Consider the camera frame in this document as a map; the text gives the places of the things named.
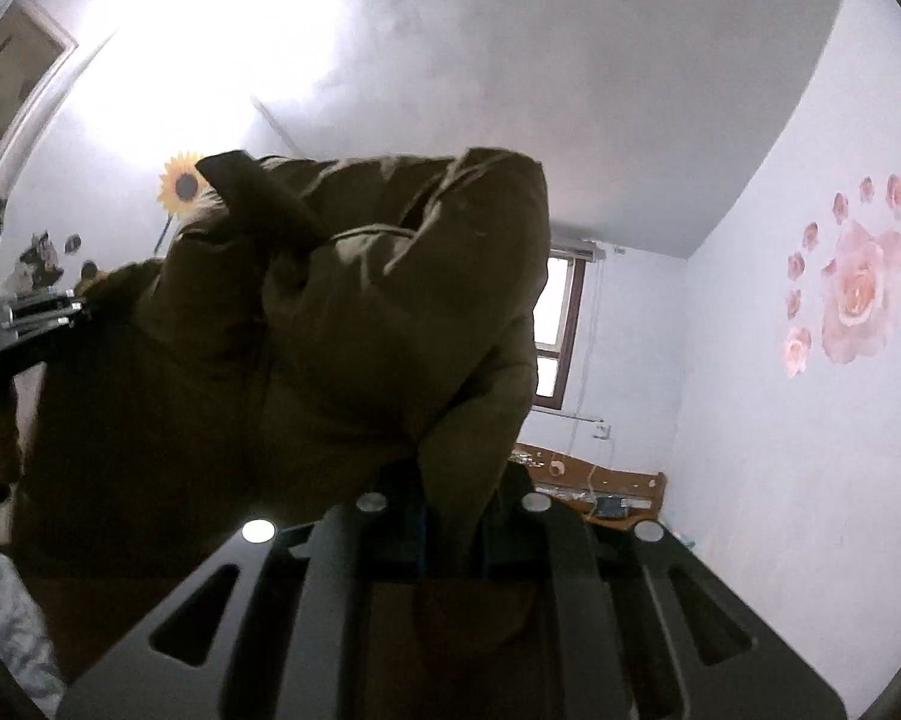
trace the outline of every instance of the screw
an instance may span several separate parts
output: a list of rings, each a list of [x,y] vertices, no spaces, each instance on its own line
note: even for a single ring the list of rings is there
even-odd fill
[[[540,514],[550,508],[550,498],[542,493],[527,493],[521,498],[521,506],[524,507],[524,512]]]
[[[358,498],[358,509],[364,514],[377,514],[387,508],[387,496],[383,493],[364,493]]]
[[[641,541],[660,541],[663,538],[663,528],[652,519],[641,519],[634,526],[634,535]]]
[[[241,528],[241,536],[244,536],[246,541],[250,541],[252,544],[270,541],[276,532],[277,528],[274,527],[274,524],[266,519],[252,519]]]

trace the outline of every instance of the bright light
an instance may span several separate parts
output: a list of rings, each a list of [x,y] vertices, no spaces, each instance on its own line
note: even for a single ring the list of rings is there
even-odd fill
[[[557,361],[550,357],[537,358],[537,394],[551,397],[557,386]]]
[[[81,14],[76,36],[80,43],[95,45],[133,15],[136,0],[94,0]]]
[[[252,519],[243,528],[241,528],[241,536],[250,541],[252,544],[262,544],[274,538],[277,529],[274,524],[266,519]]]
[[[548,260],[548,285],[543,288],[534,306],[534,341],[556,346],[564,314],[564,293],[567,292],[567,271],[570,261],[561,257]]]
[[[340,0],[107,1],[121,29],[68,104],[148,170],[180,149],[234,148],[259,119],[250,95],[307,100],[337,59]]]

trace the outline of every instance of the black object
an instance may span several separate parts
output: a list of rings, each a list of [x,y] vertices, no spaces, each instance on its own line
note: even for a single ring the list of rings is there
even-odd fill
[[[5,204],[0,199],[0,237]],[[73,330],[88,320],[87,306],[73,292],[36,290],[0,298],[0,403],[12,377],[78,346]]]
[[[593,513],[605,519],[625,519],[630,514],[630,507],[624,505],[620,495],[598,495]]]
[[[59,720],[360,717],[367,582],[428,573],[428,519],[407,478],[406,493],[385,479],[265,543],[233,536],[77,680]],[[538,717],[846,718],[836,693],[676,538],[657,523],[644,531],[594,528],[532,493],[526,469],[507,470],[471,579],[545,591],[540,656],[554,668]]]

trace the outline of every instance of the olive green jacket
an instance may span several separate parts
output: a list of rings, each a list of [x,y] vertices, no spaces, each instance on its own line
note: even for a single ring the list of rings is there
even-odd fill
[[[540,165],[260,161],[166,260],[92,285],[97,328],[49,366],[14,541],[68,571],[186,570],[249,517],[321,517],[415,458],[465,550],[530,409],[546,280]],[[324,242],[281,232],[301,208]]]

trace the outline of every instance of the sunflower wall sticker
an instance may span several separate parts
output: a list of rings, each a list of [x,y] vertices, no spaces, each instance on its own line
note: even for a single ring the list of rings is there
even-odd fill
[[[154,245],[155,255],[161,248],[174,217],[185,218],[192,214],[197,207],[197,199],[208,189],[208,182],[197,170],[197,162],[200,159],[200,154],[179,151],[176,157],[171,157],[170,162],[164,164],[161,192],[157,195],[157,199],[167,212],[167,223]]]
[[[833,254],[812,260],[821,228],[812,221],[804,228],[801,250],[788,256],[788,336],[783,360],[788,376],[807,369],[814,333],[799,317],[819,279],[819,343],[830,362],[847,365],[859,357],[873,357],[886,348],[901,316],[901,177],[890,175],[885,204],[873,203],[874,182],[868,176],[858,185],[856,204],[840,191],[831,204],[836,233]]]

